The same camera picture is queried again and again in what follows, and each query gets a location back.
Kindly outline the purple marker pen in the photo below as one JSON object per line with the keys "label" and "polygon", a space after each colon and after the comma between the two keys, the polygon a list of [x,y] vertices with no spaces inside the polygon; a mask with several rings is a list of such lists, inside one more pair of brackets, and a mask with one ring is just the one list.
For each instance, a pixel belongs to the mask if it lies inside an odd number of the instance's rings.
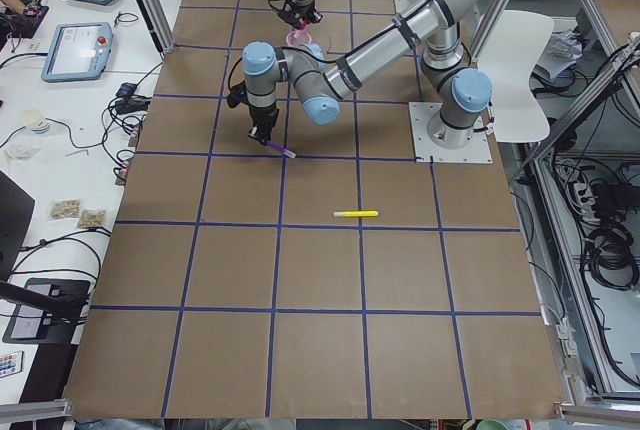
{"label": "purple marker pen", "polygon": [[266,142],[266,146],[271,148],[272,150],[280,153],[281,155],[283,155],[283,156],[285,156],[287,158],[294,159],[296,157],[296,153],[295,152],[293,152],[293,151],[291,151],[291,150],[289,150],[289,149],[287,149],[285,147],[282,147],[281,145],[279,145],[279,144],[277,144],[277,143],[275,143],[275,142],[273,142],[271,140],[268,140]]}

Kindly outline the pink mesh cup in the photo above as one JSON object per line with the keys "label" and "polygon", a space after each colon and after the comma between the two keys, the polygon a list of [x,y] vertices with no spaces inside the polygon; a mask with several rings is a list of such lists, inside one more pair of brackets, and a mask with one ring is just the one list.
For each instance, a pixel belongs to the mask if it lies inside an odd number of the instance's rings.
{"label": "pink mesh cup", "polygon": [[285,37],[286,47],[297,47],[300,45],[308,45],[313,42],[312,36],[305,30],[293,30]]}

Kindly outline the yellow marker pen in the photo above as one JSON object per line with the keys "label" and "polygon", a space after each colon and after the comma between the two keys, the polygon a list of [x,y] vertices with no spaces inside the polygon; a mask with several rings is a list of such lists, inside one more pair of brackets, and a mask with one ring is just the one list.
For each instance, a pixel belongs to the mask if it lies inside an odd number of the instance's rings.
{"label": "yellow marker pen", "polygon": [[379,216],[377,210],[344,210],[333,211],[334,218],[375,218]]}

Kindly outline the black power adapter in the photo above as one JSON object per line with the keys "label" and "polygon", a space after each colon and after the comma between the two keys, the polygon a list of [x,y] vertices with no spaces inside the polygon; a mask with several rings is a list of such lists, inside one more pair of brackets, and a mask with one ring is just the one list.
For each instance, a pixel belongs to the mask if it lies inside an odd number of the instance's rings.
{"label": "black power adapter", "polygon": [[132,82],[124,82],[120,85],[119,89],[116,92],[116,97],[119,99],[128,99],[131,98],[136,90],[138,85]]}

